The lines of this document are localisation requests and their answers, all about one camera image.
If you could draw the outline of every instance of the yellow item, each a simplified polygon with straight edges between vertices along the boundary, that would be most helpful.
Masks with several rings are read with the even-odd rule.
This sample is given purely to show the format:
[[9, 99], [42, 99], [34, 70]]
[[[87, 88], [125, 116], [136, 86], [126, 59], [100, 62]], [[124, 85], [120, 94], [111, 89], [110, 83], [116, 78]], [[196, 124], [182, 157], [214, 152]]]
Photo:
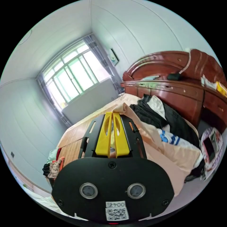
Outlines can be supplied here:
[[128, 142], [119, 113], [113, 113], [113, 121], [116, 157], [129, 155]]
[[110, 147], [115, 148], [114, 131], [111, 132]]
[[227, 88], [218, 81], [216, 82], [216, 85], [217, 85], [217, 91], [227, 98]]
[[111, 139], [111, 127], [112, 127], [112, 112], [106, 112], [101, 131], [99, 134], [99, 139], [95, 149], [97, 155], [107, 156], [109, 158], [110, 154], [110, 139]]

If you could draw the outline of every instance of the screw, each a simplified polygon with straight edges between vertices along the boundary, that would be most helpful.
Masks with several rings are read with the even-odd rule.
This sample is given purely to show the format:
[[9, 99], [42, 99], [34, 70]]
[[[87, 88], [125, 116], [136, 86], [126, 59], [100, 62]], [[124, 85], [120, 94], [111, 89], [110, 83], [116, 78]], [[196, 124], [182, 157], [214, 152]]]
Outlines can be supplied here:
[[117, 164], [115, 162], [110, 162], [109, 163], [109, 168], [114, 169], [116, 167], [116, 165]]
[[59, 206], [63, 206], [64, 205], [64, 202], [62, 200], [60, 200], [60, 199], [58, 200], [57, 203], [58, 203]]
[[163, 202], [162, 202], [162, 205], [163, 206], [167, 206], [169, 204], [169, 201], [168, 200], [164, 200]]

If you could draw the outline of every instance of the orange cloth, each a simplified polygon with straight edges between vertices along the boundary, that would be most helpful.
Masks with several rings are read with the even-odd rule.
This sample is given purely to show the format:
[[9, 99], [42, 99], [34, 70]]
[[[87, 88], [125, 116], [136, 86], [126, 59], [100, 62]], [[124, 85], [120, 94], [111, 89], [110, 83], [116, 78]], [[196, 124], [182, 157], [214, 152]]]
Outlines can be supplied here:
[[125, 103], [115, 107], [113, 112], [124, 114], [134, 121], [142, 136], [147, 159], [155, 162], [166, 171], [175, 196], [177, 196], [183, 188], [186, 176], [192, 171], [200, 152], [162, 142], [156, 127], [142, 122]]

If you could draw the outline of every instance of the yellow plastic bracket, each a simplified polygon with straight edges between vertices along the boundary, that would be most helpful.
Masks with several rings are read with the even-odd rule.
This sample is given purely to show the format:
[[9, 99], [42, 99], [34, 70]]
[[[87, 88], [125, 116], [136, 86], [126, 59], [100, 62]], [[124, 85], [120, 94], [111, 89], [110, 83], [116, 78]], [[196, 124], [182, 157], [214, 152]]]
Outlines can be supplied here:
[[95, 149], [95, 153], [101, 156], [107, 156], [110, 154], [110, 139], [111, 139], [111, 125], [112, 125], [112, 112], [106, 112], [99, 139]]
[[113, 113], [113, 121], [116, 158], [118, 156], [129, 155], [128, 142], [125, 136], [125, 131], [119, 113]]

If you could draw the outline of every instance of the green cloth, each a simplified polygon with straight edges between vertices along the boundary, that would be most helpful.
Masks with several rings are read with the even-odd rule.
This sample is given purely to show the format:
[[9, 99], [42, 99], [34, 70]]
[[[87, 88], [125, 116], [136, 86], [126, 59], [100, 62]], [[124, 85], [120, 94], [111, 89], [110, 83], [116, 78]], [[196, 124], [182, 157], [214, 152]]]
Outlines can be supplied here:
[[49, 156], [48, 156], [48, 159], [47, 159], [47, 164], [49, 164], [49, 163], [51, 163], [52, 161], [56, 160], [57, 151], [58, 151], [58, 148], [56, 148], [56, 149], [50, 151]]

